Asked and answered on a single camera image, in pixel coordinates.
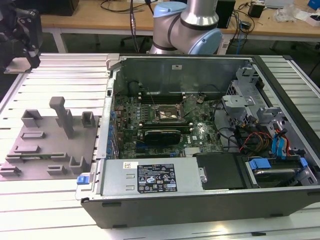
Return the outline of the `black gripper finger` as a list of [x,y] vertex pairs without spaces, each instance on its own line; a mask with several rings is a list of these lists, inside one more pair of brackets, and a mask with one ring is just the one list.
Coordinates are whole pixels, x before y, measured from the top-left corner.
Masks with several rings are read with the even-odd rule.
[[30,64],[30,69],[35,69],[40,65],[40,50],[36,49],[28,49],[26,51],[26,58],[28,63]]

